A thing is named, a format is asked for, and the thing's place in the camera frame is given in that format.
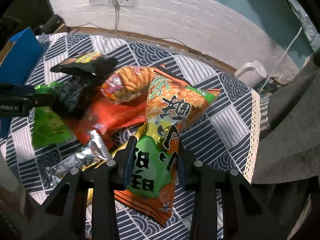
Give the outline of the silver foil snack bag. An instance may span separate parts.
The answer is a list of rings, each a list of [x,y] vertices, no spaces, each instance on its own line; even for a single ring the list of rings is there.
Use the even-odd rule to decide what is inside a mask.
[[[92,130],[89,133],[89,142],[85,147],[80,148],[80,151],[71,154],[56,165],[46,168],[50,185],[56,187],[72,169],[77,168],[80,171],[84,171],[101,161],[107,161],[112,158],[100,134],[96,130]]]

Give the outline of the black yellow snack bag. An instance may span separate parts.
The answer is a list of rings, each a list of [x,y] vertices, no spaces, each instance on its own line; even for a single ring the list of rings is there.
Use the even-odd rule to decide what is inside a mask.
[[[53,66],[52,73],[63,73],[72,76],[89,76],[107,77],[114,72],[118,60],[101,53],[79,54],[70,57],[65,61]]]

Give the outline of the orange stick snack bag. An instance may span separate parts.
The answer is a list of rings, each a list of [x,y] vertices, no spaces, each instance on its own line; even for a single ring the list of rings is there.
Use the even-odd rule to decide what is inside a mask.
[[[103,96],[118,102],[129,102],[140,97],[149,88],[154,67],[123,66],[101,85]]]

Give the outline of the orange green rice cracker bag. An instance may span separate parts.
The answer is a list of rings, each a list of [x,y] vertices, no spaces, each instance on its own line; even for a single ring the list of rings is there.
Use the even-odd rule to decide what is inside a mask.
[[[145,124],[138,133],[133,171],[115,199],[165,226],[172,215],[180,135],[220,95],[155,68],[146,98]]]

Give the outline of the blue cardboard box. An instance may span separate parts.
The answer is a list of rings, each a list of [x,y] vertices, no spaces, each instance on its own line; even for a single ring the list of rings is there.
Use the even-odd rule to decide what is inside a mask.
[[[43,48],[31,28],[9,39],[1,51],[1,83],[25,85],[31,70],[43,54]],[[12,118],[1,118],[1,138],[7,138]]]

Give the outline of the grey fabric chair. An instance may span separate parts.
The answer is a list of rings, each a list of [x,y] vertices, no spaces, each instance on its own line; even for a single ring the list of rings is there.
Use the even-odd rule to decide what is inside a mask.
[[[262,99],[252,182],[278,184],[319,175],[319,51],[285,87]]]

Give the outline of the white electric kettle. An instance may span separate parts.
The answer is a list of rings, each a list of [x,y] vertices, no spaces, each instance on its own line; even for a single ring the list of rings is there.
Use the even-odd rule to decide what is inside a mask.
[[[262,81],[267,78],[267,72],[264,66],[257,60],[248,62],[240,67],[234,77],[245,83],[251,88],[257,87]]]

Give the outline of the red snack packet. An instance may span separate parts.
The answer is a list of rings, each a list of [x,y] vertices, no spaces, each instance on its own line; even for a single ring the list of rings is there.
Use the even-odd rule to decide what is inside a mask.
[[[125,103],[117,103],[98,94],[81,120],[69,118],[64,123],[82,144],[89,142],[90,131],[95,130],[111,148],[114,144],[111,136],[116,131],[145,121],[145,108],[145,94]]]

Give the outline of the black printed snack packet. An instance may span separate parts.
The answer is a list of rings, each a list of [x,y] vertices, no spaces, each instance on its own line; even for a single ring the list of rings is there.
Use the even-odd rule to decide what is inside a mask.
[[[104,81],[95,75],[72,76],[58,93],[52,110],[64,119],[82,119]]]

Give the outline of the green snack bag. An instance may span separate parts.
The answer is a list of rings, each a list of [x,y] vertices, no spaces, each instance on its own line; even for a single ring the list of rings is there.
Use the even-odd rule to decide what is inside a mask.
[[[44,96],[49,103],[62,90],[63,83],[52,82],[35,87],[36,95]],[[35,150],[51,144],[60,144],[73,138],[69,128],[50,106],[37,106],[34,111],[32,145]]]

